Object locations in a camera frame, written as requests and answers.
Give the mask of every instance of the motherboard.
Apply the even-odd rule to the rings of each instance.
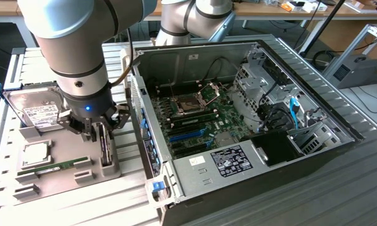
[[[221,83],[209,82],[194,93],[152,98],[174,159],[232,145],[252,134],[229,95]]]

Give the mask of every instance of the robotic arm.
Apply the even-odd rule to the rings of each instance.
[[[58,123],[76,134],[92,135],[93,141],[93,123],[112,131],[129,118],[128,105],[112,100],[101,44],[153,12],[156,2],[18,0],[66,103]],[[234,18],[230,0],[162,0],[162,5],[157,45],[189,43],[189,32],[209,41],[224,39]]]
[[[230,0],[162,0],[161,30],[156,45],[189,44],[189,33],[221,41],[232,29]]]
[[[58,123],[94,141],[92,123],[112,131],[129,118],[128,106],[112,100],[101,44],[153,12],[156,0],[18,0],[18,5],[68,105]]]

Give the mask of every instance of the label sticker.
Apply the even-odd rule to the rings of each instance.
[[[56,105],[24,108],[24,112],[38,129],[57,125],[58,109]]]
[[[188,58],[189,58],[188,60],[197,60],[198,59],[198,54],[189,55]]]
[[[185,122],[181,123],[181,125],[192,124],[194,122],[198,122],[198,119],[193,119],[190,121],[185,121]]]
[[[190,166],[194,166],[194,165],[204,163],[205,159],[204,159],[204,156],[201,155],[196,158],[190,158],[188,161],[189,161]]]
[[[213,124],[214,124],[216,129],[220,129],[218,124],[216,122]]]
[[[224,178],[253,168],[240,145],[213,152],[210,156]]]

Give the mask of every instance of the warning label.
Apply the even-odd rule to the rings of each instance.
[[[58,109],[56,105],[24,108],[24,112],[38,129],[57,125]]]
[[[253,168],[240,145],[210,153],[222,177],[232,176]]]

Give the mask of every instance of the hard drive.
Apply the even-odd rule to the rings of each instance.
[[[57,113],[62,96],[56,82],[28,84],[18,89],[2,91],[2,96],[26,127],[40,132],[61,129]]]

